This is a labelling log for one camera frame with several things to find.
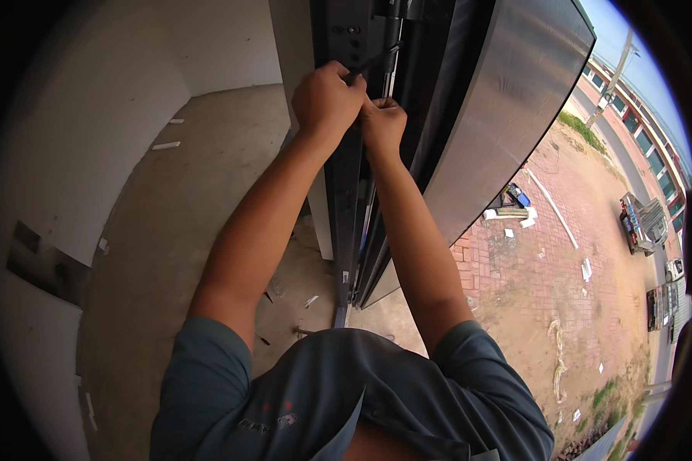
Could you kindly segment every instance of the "screwdriver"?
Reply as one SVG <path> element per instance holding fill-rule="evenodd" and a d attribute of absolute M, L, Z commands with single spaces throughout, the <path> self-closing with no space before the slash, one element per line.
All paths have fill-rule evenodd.
<path fill-rule="evenodd" d="M 343 77 L 343 81 L 345 81 L 346 84 L 350 86 L 351 82 L 354 78 L 356 78 L 357 75 L 366 72 L 368 69 L 371 69 L 372 67 L 387 59 L 390 55 L 395 54 L 400 48 L 402 48 L 403 44 L 404 41 L 400 40 L 387 50 L 384 50 L 383 52 L 379 53 L 374 58 L 366 60 L 363 64 L 354 68 L 352 71 L 348 73 L 348 75 Z"/>

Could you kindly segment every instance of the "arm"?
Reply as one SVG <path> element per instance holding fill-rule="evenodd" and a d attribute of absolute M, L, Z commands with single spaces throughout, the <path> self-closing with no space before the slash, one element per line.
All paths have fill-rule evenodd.
<path fill-rule="evenodd" d="M 428 354 L 465 320 L 474 320 L 459 271 L 415 181 L 400 159 L 407 115 L 394 99 L 365 98 L 361 135 L 374 174 L 389 250 Z"/>
<path fill-rule="evenodd" d="M 188 317 L 231 328 L 254 349 L 256 306 L 271 279 L 315 175 L 359 114 L 366 81 L 351 87 L 332 61 L 306 76 L 292 106 L 300 130 L 241 200 L 212 246 Z"/>

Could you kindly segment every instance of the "man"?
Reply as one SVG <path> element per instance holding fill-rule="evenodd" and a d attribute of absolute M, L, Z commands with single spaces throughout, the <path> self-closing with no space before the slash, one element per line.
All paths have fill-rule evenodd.
<path fill-rule="evenodd" d="M 407 115 L 330 62 L 295 90 L 300 129 L 221 230 L 175 340 L 152 459 L 548 459 L 554 436 L 474 320 L 399 155 Z M 316 173 L 359 116 L 389 249 L 430 359 L 325 330 L 251 380 L 255 311 Z"/>

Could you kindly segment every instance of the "hand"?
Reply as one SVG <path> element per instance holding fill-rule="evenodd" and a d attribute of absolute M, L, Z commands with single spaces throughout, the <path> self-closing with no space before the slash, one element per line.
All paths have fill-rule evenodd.
<path fill-rule="evenodd" d="M 367 160 L 400 159 L 400 140 L 407 114 L 391 97 L 370 100 L 361 106 L 361 138 L 367 146 Z"/>
<path fill-rule="evenodd" d="M 359 115 L 367 95 L 364 77 L 358 75 L 349 86 L 341 79 L 348 73 L 332 60 L 305 75 L 292 97 L 300 132 L 333 144 L 334 150 Z"/>

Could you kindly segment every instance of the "forearm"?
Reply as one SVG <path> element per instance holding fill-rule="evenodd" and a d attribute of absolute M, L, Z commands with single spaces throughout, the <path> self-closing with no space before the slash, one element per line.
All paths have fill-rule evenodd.
<path fill-rule="evenodd" d="M 372 156 L 369 163 L 400 285 L 432 353 L 451 327 L 474 316 L 451 251 L 399 156 Z"/>
<path fill-rule="evenodd" d="M 219 320 L 253 349 L 258 300 L 331 144 L 317 136 L 295 136 L 249 189 L 212 247 L 190 316 Z"/>

